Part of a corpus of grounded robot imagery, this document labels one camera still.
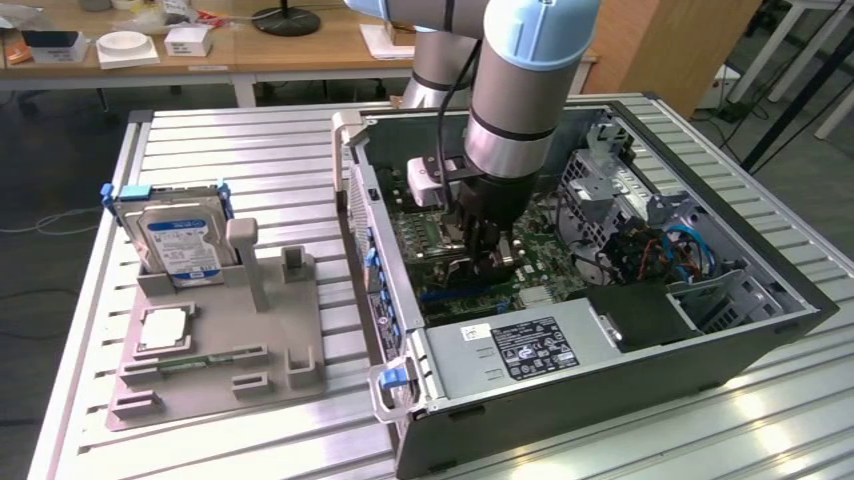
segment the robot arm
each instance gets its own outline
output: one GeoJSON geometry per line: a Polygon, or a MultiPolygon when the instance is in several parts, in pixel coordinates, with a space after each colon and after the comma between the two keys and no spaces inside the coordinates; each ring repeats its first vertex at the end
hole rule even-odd
{"type": "Polygon", "coordinates": [[[464,232],[467,277],[515,270],[512,224],[524,212],[572,76],[592,40],[599,0],[346,0],[362,13],[419,25],[404,105],[432,106],[482,40],[464,139],[466,170],[454,211],[464,232]],[[420,85],[420,94],[414,94],[420,85]]]}

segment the green circuit board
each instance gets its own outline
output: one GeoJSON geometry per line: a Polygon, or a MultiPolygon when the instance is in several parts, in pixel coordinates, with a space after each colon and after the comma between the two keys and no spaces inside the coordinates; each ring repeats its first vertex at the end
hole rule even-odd
{"type": "Polygon", "coordinates": [[[443,221],[440,211],[391,211],[398,244],[410,281],[428,324],[440,325],[495,315],[528,306],[531,294],[547,303],[564,301],[588,287],[572,263],[572,254],[554,234],[554,227],[531,206],[516,222],[515,239],[522,242],[522,267],[515,277],[487,288],[447,291],[442,285],[443,263],[462,254],[462,232],[443,221]]]}

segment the white box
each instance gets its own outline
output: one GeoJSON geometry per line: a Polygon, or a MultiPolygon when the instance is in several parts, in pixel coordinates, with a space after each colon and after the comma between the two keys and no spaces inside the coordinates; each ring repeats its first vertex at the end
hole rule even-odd
{"type": "Polygon", "coordinates": [[[164,40],[165,52],[173,57],[207,57],[211,51],[209,29],[177,27],[169,30],[164,40]]]}
{"type": "Polygon", "coordinates": [[[83,32],[23,32],[36,63],[80,63],[89,44],[83,32]]]}
{"type": "Polygon", "coordinates": [[[742,78],[742,76],[738,72],[723,65],[718,69],[718,73],[711,81],[703,100],[699,102],[699,106],[696,108],[714,110],[724,107],[726,104],[720,105],[720,99],[730,95],[730,90],[732,90],[739,78],[742,78]]]}
{"type": "Polygon", "coordinates": [[[97,39],[101,70],[160,63],[151,37],[136,32],[112,32],[97,39]]]}

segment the slotted metal tabletop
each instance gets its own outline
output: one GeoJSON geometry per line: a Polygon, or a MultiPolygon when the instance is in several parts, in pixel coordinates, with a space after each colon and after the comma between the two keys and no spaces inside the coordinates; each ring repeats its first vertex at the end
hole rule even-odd
{"type": "MultiPolygon", "coordinates": [[[[838,478],[854,472],[854,264],[746,177],[670,108],[620,101],[801,268],[841,312],[723,387],[544,440],[435,478],[838,478]]],[[[156,112],[132,122],[113,184],[224,178],[237,217],[260,226],[259,256],[304,244],[317,259],[328,374],[320,399],[124,432],[104,426],[135,294],[137,256],[105,214],[29,478],[394,477],[371,414],[366,343],[332,203],[331,115],[386,103],[156,112]]],[[[640,143],[662,191],[674,177],[640,143]]]]}

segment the desk lamp base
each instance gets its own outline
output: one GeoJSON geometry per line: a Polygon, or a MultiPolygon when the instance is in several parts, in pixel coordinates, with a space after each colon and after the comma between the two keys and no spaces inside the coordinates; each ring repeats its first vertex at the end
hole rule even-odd
{"type": "Polygon", "coordinates": [[[280,37],[301,37],[320,28],[320,17],[301,8],[265,8],[252,17],[255,28],[280,37]]]}

